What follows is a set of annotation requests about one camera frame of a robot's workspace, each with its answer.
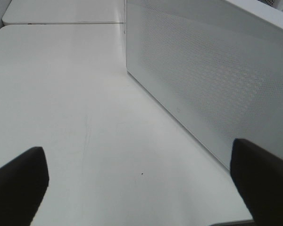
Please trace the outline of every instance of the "white perforated screen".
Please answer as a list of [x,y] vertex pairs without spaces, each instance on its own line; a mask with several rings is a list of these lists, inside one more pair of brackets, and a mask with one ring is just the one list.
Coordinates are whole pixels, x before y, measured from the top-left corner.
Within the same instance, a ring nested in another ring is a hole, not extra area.
[[234,138],[283,158],[283,31],[219,0],[128,0],[127,69],[229,167]]

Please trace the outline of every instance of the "white table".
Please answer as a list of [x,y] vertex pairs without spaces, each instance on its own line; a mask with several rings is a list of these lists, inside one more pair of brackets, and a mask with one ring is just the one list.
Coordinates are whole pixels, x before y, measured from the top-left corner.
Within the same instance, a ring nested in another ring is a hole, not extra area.
[[0,31],[0,166],[45,150],[33,226],[208,226],[251,218],[218,161],[126,72],[117,24]]
[[96,24],[125,21],[124,0],[12,0],[8,24]]

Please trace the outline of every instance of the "metal mesh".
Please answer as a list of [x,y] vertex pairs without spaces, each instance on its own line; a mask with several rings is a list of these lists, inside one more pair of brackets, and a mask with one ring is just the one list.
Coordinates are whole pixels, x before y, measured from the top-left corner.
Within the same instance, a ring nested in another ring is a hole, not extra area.
[[259,0],[269,6],[274,6],[275,0]]
[[236,137],[283,158],[283,46],[269,37],[282,34],[220,1],[182,4],[184,16],[140,2],[128,4],[129,72],[226,166]]

